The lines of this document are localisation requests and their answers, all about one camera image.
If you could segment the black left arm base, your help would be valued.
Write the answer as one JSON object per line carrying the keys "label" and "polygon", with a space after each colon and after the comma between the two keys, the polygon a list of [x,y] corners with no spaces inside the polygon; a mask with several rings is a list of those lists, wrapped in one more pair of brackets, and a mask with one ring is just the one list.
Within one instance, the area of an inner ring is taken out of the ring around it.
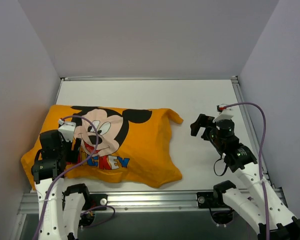
{"label": "black left arm base", "polygon": [[106,194],[92,194],[86,200],[83,193],[70,193],[64,197],[64,223],[67,227],[74,226],[74,223],[79,227],[90,227],[95,219],[91,208],[105,206],[107,198]]}

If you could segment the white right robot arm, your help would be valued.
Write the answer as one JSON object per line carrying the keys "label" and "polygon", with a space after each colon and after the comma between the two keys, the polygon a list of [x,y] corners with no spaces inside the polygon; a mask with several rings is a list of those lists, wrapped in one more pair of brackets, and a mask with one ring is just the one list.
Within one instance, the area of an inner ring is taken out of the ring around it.
{"label": "white right robot arm", "polygon": [[235,136],[234,122],[215,120],[200,114],[190,125],[192,136],[204,128],[202,139],[210,142],[225,166],[242,182],[251,200],[230,180],[214,185],[212,200],[217,206],[228,206],[255,231],[259,240],[300,240],[300,218],[297,218],[259,173],[253,152]]}

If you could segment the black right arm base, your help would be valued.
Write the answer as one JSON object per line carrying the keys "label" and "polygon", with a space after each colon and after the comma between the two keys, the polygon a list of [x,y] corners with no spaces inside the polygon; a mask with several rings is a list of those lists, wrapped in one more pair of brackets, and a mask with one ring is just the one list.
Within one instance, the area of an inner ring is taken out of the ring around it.
{"label": "black right arm base", "polygon": [[197,207],[199,209],[208,209],[212,221],[217,227],[226,227],[234,220],[234,210],[219,201],[212,191],[196,193]]}

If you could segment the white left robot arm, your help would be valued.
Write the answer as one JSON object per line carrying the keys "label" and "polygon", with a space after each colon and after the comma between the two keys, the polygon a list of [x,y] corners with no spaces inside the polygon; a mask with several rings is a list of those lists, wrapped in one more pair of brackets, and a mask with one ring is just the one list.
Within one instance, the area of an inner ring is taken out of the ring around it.
{"label": "white left robot arm", "polygon": [[76,158],[73,130],[49,130],[40,134],[31,174],[38,200],[39,222],[35,240],[76,240],[82,210],[91,203],[84,183],[64,190],[67,160]]}

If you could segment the yellow Mickey Mouse pillowcase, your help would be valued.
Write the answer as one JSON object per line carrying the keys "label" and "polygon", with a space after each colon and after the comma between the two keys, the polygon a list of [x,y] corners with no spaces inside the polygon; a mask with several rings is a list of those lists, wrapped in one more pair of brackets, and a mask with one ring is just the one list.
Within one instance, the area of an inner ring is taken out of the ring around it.
{"label": "yellow Mickey Mouse pillowcase", "polygon": [[172,109],[128,109],[53,105],[42,132],[56,130],[58,120],[76,123],[80,162],[69,163],[70,179],[107,183],[135,182],[152,188],[182,179],[170,156],[171,122],[183,119]]}

